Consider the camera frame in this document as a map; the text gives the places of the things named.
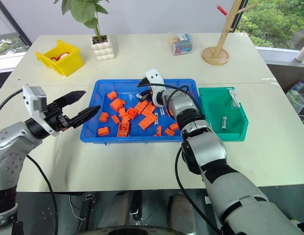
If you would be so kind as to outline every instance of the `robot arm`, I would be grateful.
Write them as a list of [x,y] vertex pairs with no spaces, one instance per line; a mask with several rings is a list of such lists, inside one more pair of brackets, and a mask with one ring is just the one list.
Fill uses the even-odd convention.
[[[156,74],[160,77],[157,70],[148,71],[141,85],[152,83]],[[161,107],[174,89],[152,91],[154,104]],[[182,157],[191,172],[201,175],[225,234],[304,235],[246,176],[227,164],[223,142],[188,95],[176,92],[168,108],[181,131]]]
[[0,226],[17,220],[16,188],[27,154],[49,135],[76,128],[92,118],[100,109],[89,107],[72,119],[63,115],[62,108],[78,101],[85,91],[75,91],[47,105],[41,87],[23,86],[25,106],[32,118],[17,122],[0,131]]

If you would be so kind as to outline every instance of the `tree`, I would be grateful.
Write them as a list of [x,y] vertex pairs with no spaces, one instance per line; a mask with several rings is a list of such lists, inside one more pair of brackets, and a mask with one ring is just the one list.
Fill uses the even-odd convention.
[[[243,14],[236,31],[248,33],[256,46],[301,49],[304,0],[263,0]],[[296,34],[301,34],[302,40],[296,40]]]
[[24,52],[27,48],[18,37],[0,40],[0,55],[5,55],[9,50],[13,53]]

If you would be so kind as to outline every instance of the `green plastic tray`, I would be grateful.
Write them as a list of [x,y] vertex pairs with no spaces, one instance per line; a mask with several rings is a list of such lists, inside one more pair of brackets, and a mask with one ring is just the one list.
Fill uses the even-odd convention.
[[[199,88],[200,106],[206,121],[222,141],[244,141],[248,119],[240,103],[233,108],[229,93],[234,87]],[[226,129],[222,129],[222,119],[227,117]]]

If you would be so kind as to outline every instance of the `battery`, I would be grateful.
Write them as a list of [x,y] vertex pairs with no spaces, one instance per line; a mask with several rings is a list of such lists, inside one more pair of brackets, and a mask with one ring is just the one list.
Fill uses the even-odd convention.
[[222,129],[226,130],[227,117],[223,117],[222,119]]

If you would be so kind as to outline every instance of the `potted plant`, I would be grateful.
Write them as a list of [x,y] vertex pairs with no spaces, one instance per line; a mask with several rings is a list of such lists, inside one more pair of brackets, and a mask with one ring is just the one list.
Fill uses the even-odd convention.
[[95,36],[91,38],[91,47],[97,60],[101,61],[114,59],[115,52],[110,38],[100,33],[98,13],[108,14],[108,12],[99,5],[99,1],[102,0],[62,0],[61,8],[63,15],[70,11],[76,21],[94,30]]

